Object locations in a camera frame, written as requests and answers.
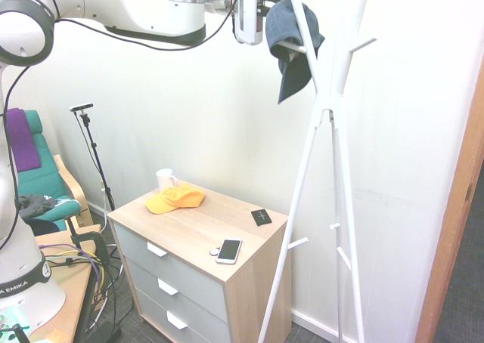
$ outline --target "mug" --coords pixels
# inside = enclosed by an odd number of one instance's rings
[[[173,170],[169,168],[164,168],[157,171],[157,180],[160,192],[167,187],[174,187],[177,181],[176,177],[173,175]]]

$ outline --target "white robotic arm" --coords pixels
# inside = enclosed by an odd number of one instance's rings
[[[240,43],[256,45],[262,41],[260,5],[260,0],[167,0],[164,18],[148,22],[136,20],[125,0],[0,0],[0,113],[6,113],[3,70],[32,66],[48,57],[59,20],[92,19],[120,36],[190,47],[205,39],[204,12],[216,12],[234,17]],[[50,269],[33,233],[17,215],[4,127],[5,115],[0,117],[0,326],[13,321],[29,326],[30,334],[61,309],[65,293],[49,279]]]

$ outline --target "white coat rack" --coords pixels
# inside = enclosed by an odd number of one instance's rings
[[[360,281],[358,275],[358,259],[356,255],[356,239],[355,239],[355,219],[353,214],[351,181],[349,177],[349,157],[348,157],[348,143],[346,137],[346,126],[343,115],[343,93],[348,78],[349,67],[351,64],[353,53],[376,41],[376,39],[368,39],[363,42],[357,40],[358,31],[365,11],[367,0],[355,0],[348,3],[345,17],[342,17],[337,32],[336,47],[334,52],[333,72],[331,73],[331,80],[324,80],[318,69],[318,61],[316,59],[315,50],[312,47],[311,34],[306,21],[301,0],[291,0],[294,14],[296,15],[299,31],[302,36],[303,47],[295,48],[293,45],[285,45],[295,51],[306,53],[309,69],[311,70],[312,81],[315,85],[316,98],[315,105],[312,112],[311,122],[306,137],[306,144],[302,154],[302,161],[299,167],[299,173],[296,180],[296,187],[293,194],[293,200],[290,206],[287,226],[284,233],[284,238],[279,254],[278,265],[275,271],[274,282],[272,283],[271,293],[267,308],[265,309],[264,320],[262,321],[262,328],[259,335],[258,343],[264,343],[265,335],[272,309],[274,308],[275,298],[278,293],[279,284],[281,282],[282,273],[284,270],[284,263],[287,257],[287,251],[294,246],[307,241],[302,239],[294,243],[290,243],[291,234],[293,232],[294,217],[296,215],[297,207],[303,189],[304,179],[306,177],[306,170],[308,168],[309,156],[311,154],[312,145],[315,139],[315,133],[321,125],[324,111],[329,112],[330,123],[332,128],[333,139],[333,164],[334,164],[334,186],[335,186],[335,206],[336,216],[334,224],[330,226],[331,230],[336,231],[337,242],[337,285],[338,285],[338,335],[339,343],[343,342],[343,267],[346,265],[351,270],[352,287],[353,287],[353,301],[355,307],[356,330],[358,334],[358,343],[365,343],[365,333],[363,328],[363,317],[361,312],[361,295],[360,295]],[[330,95],[324,98],[322,94],[323,85],[330,84]],[[341,246],[341,232],[343,219],[341,218],[341,188],[343,188],[344,206],[346,210],[346,226],[348,230],[349,241],[349,256],[343,251]]]

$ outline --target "baseboard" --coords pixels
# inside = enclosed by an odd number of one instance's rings
[[[104,217],[104,210],[101,207],[89,201],[88,201],[88,206],[89,206],[89,211],[94,212],[96,215],[101,216],[102,218]]]
[[[314,320],[311,317],[308,317],[307,315],[304,315],[294,309],[291,309],[291,313],[293,316],[293,322],[298,326],[301,326],[302,328],[319,335],[327,341],[332,343],[338,342],[338,332],[336,330],[330,328],[329,326],[325,326],[324,324],[319,323],[317,320]],[[357,343],[345,335],[343,335],[343,341],[346,343]]]

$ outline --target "navy baseball cap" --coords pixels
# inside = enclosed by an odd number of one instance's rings
[[[324,37],[319,33],[318,18],[314,12],[304,4],[302,8],[317,56]],[[289,96],[302,90],[311,80],[311,70],[306,55],[278,45],[280,41],[288,41],[303,46],[303,38],[290,0],[279,1],[271,7],[266,17],[265,36],[272,56],[279,59],[279,70],[282,73],[278,101],[280,104]]]

